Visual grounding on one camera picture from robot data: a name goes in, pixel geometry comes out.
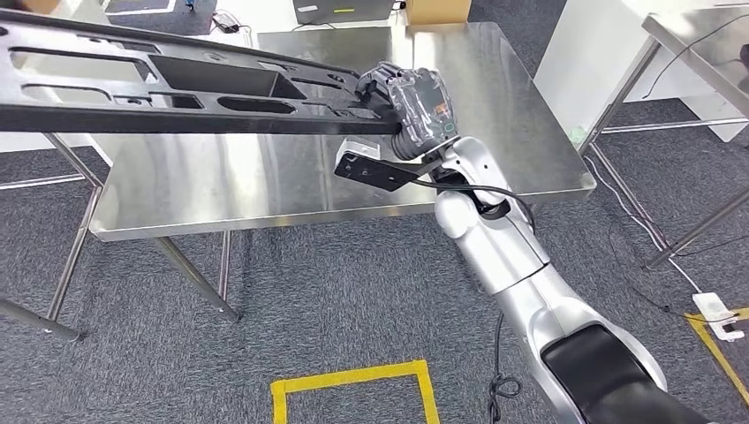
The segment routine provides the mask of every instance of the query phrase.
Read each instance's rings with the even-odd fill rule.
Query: yellow floor marking
[[[738,314],[738,320],[749,320],[749,307],[734,309],[731,312]],[[698,320],[705,319],[702,314],[685,314],[685,316],[687,318],[696,318]],[[708,350],[713,353],[713,356],[715,356],[715,360],[718,361],[718,364],[720,364],[720,366],[723,368],[723,371],[725,371],[726,375],[728,375],[728,378],[733,382],[733,385],[736,386],[738,394],[741,395],[741,397],[744,398],[746,404],[749,405],[749,390],[746,389],[746,386],[741,381],[741,378],[738,377],[736,371],[733,370],[733,367],[725,358],[723,352],[721,352],[721,349],[710,336],[710,332],[707,330],[707,323],[695,320],[687,321],[690,323],[690,325],[692,325],[692,328],[697,333],[697,336],[700,337],[702,343],[704,343],[705,346],[707,346]]]
[[[432,381],[429,379],[429,369],[425,360],[414,360],[402,364],[359,368],[272,382],[270,384],[270,393],[273,395],[273,422],[274,424],[286,424],[288,419],[286,393],[323,389],[355,382],[370,382],[381,378],[402,377],[405,375],[416,375],[416,379],[419,382],[419,391],[421,392],[421,401],[424,403],[424,414],[427,417],[427,424],[439,424],[440,418],[437,414],[435,393],[432,390]]]

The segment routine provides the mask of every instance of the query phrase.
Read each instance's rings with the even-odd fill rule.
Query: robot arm
[[[485,155],[461,155],[468,144]],[[448,155],[451,149],[461,158],[461,174],[486,169],[485,164],[487,173],[501,173],[479,140],[463,138]],[[503,178],[489,176],[495,180]],[[559,422],[707,423],[666,393],[663,372],[647,349],[575,293],[550,263],[517,203],[503,201],[511,204],[509,212],[482,215],[475,199],[445,191],[437,197],[435,214],[522,341],[526,364]]]
[[[457,136],[439,75],[391,64],[367,75],[378,77],[361,87],[367,94],[387,93],[402,119],[403,135],[393,139],[393,150],[403,160],[421,155],[422,164],[381,161],[377,146],[349,140],[339,151],[337,175],[388,190],[425,173],[437,183],[509,189],[486,146]],[[526,364],[559,422],[708,423],[666,392],[663,372],[637,339],[559,276],[514,199],[447,190],[437,196],[435,214],[518,335]]]

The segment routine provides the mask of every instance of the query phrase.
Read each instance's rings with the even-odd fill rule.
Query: white plug
[[[708,325],[715,336],[719,340],[725,340],[727,342],[733,342],[744,337],[744,331],[740,329],[734,329],[733,331],[726,331],[723,326],[732,324],[737,321],[735,314],[728,310],[723,304],[721,298],[715,293],[696,293],[692,295],[692,300],[697,308],[702,313],[705,321],[709,321]]]

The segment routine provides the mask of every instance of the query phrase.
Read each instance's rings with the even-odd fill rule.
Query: black panel
[[[150,56],[170,87],[178,90],[305,100],[283,75],[265,69]]]
[[[630,350],[601,325],[557,341],[541,353],[590,424],[706,424],[660,390]]]

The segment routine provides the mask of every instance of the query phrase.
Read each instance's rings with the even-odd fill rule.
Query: metal frame
[[[709,126],[709,125],[729,125],[729,124],[743,124],[749,122],[747,117],[732,117],[725,119],[708,119],[708,120],[697,120],[697,121],[685,121],[685,122],[672,122],[664,124],[646,124],[646,125],[629,125],[619,127],[607,127],[611,122],[611,119],[616,115],[619,107],[624,103],[624,99],[632,91],[637,81],[646,70],[647,66],[653,60],[655,53],[661,47],[661,44],[651,36],[649,39],[649,45],[646,47],[646,51],[639,63],[635,66],[634,71],[630,77],[624,82],[621,90],[615,97],[614,101],[603,111],[603,114],[599,117],[596,123],[593,125],[590,133],[587,135],[585,141],[580,146],[579,152],[581,155],[590,148],[590,150],[598,157],[603,165],[603,168],[609,173],[614,180],[614,184],[622,191],[624,197],[633,206],[635,213],[638,217],[642,218],[642,223],[653,233],[656,243],[660,247],[660,252],[654,255],[650,260],[645,262],[646,269],[652,269],[653,267],[660,265],[664,261],[667,261],[672,256],[678,254],[685,247],[689,246],[697,237],[704,232],[710,230],[713,226],[719,223],[724,217],[729,215],[731,212],[736,210],[738,207],[749,201],[749,187],[745,188],[739,194],[731,198],[721,207],[715,209],[710,215],[705,217],[700,223],[692,227],[682,238],[676,243],[669,246],[666,239],[661,235],[658,229],[655,227],[653,218],[647,213],[642,204],[637,200],[632,189],[626,184],[621,175],[619,175],[614,164],[608,159],[603,151],[598,147],[596,141],[600,134],[614,134],[614,133],[635,133],[644,131],[658,131],[668,130],[673,128],[687,128],[694,126]]]
[[[30,311],[23,306],[14,303],[8,299],[0,299],[0,314],[7,314],[21,322],[35,326],[40,329],[44,329],[47,332],[54,333],[60,337],[64,337],[70,341],[78,341],[83,338],[83,334],[75,329],[71,329],[59,322],[57,322],[60,316],[60,310],[63,307],[65,295],[67,294],[68,287],[72,279],[75,266],[78,263],[80,251],[83,248],[83,243],[86,240],[86,234],[88,233],[88,225],[91,224],[91,217],[94,214],[96,203],[99,200],[99,196],[102,194],[103,184],[102,181],[80,160],[80,158],[70,149],[59,136],[54,133],[43,134],[47,140],[57,149],[58,152],[72,165],[73,168],[78,172],[77,174],[66,175],[61,177],[50,177],[50,178],[37,178],[26,181],[19,181],[15,183],[6,183],[0,185],[0,190],[9,190],[11,188],[24,188],[31,186],[48,186],[54,184],[60,184],[69,181],[80,181],[85,179],[94,188],[91,192],[91,196],[88,199],[86,211],[83,214],[83,218],[80,221],[78,230],[73,240],[71,251],[65,261],[63,273],[57,282],[54,297],[49,305],[49,311],[47,316],[43,317],[33,311]],[[162,252],[167,258],[179,269],[179,271],[187,278],[187,280],[194,284],[200,293],[211,303],[217,307],[218,310],[226,317],[230,322],[236,322],[239,320],[239,314],[237,314],[226,302],[229,286],[229,264],[230,264],[230,249],[231,249],[231,231],[225,231],[223,233],[223,245],[221,252],[221,266],[219,269],[219,284],[218,293],[211,287],[206,278],[195,268],[195,266],[188,260],[185,255],[177,248],[174,242],[168,237],[156,238],[156,244],[161,248]]]
[[[99,196],[102,194],[104,184],[99,178],[80,160],[80,158],[73,153],[73,151],[62,141],[56,134],[44,133],[44,137],[49,140],[50,143],[60,152],[65,160],[72,165],[72,167],[78,172],[78,174],[62,176],[62,177],[51,177],[51,178],[38,178],[26,181],[19,181],[17,183],[9,183],[3,185],[2,189],[10,188],[23,188],[31,186],[48,186],[53,184],[59,184],[69,181],[80,181],[85,179],[94,188],[91,192],[91,196],[88,199],[86,205],[86,211],[83,214],[83,218],[80,221],[78,230],[75,234],[75,239],[72,242],[71,251],[65,260],[63,268],[63,274],[60,276],[55,289],[55,295],[52,298],[52,302],[49,305],[49,311],[47,317],[42,317],[35,312],[32,312],[21,305],[13,303],[8,299],[0,299],[0,314],[7,314],[17,320],[26,324],[33,325],[35,327],[44,329],[47,332],[55,333],[61,337],[65,337],[68,340],[76,341],[81,340],[83,337],[80,331],[71,329],[57,322],[60,316],[60,309],[63,306],[65,300],[65,294],[67,294],[68,286],[72,279],[73,271],[78,263],[80,251],[83,247],[83,242],[86,240],[86,233],[88,231],[88,225],[91,223],[91,216],[94,214],[94,208],[96,202],[99,200]]]
[[[365,105],[359,75],[266,51],[0,10],[0,131],[42,133],[395,134],[388,102]],[[134,65],[122,81],[22,72],[28,55]],[[34,99],[39,89],[102,103]],[[320,95],[330,90],[335,95]]]

